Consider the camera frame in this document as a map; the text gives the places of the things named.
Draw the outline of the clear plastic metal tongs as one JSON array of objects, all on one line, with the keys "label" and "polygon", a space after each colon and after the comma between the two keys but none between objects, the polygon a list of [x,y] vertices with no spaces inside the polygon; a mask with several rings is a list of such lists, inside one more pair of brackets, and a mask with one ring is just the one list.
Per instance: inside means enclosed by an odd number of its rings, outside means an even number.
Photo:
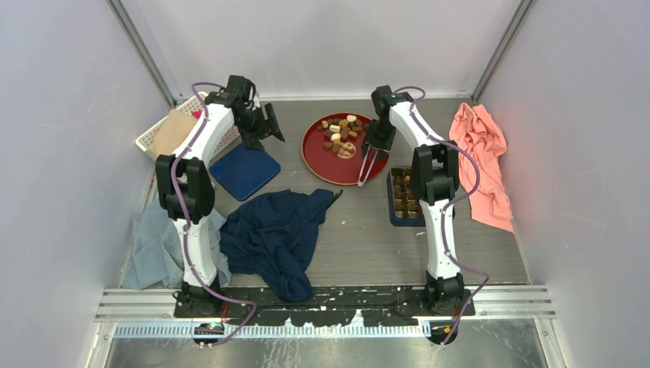
[{"label": "clear plastic metal tongs", "polygon": [[357,178],[357,186],[363,187],[366,181],[369,178],[370,173],[372,172],[373,166],[378,155],[378,150],[372,146],[369,146],[364,153],[362,165],[359,170],[359,175]]}]

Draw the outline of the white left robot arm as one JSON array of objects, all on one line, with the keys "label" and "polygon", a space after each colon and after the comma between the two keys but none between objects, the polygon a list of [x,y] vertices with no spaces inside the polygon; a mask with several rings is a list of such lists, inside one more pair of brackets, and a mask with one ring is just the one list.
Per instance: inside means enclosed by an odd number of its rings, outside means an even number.
[{"label": "white left robot arm", "polygon": [[274,108],[261,105],[255,84],[232,75],[225,86],[198,99],[198,122],[170,155],[160,155],[155,169],[159,204],[178,232],[184,261],[181,295],[206,317],[218,314],[227,299],[220,293],[218,269],[212,258],[208,217],[214,208],[215,190],[208,163],[217,145],[232,128],[240,133],[245,148],[263,150],[262,140],[273,136],[284,141]]}]

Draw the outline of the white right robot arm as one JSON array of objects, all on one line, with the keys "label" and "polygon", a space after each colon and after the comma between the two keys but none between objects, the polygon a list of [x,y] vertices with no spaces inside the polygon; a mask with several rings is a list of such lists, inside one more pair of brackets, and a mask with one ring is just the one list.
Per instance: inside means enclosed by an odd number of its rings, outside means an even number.
[{"label": "white right robot arm", "polygon": [[465,283],[455,256],[453,199],[460,185],[458,151],[423,119],[409,93],[390,86],[371,94],[376,112],[361,143],[363,161],[357,179],[363,186],[375,163],[388,156],[397,133],[412,148],[409,187],[425,219],[428,264],[423,304],[433,314],[446,314],[461,301]]}]

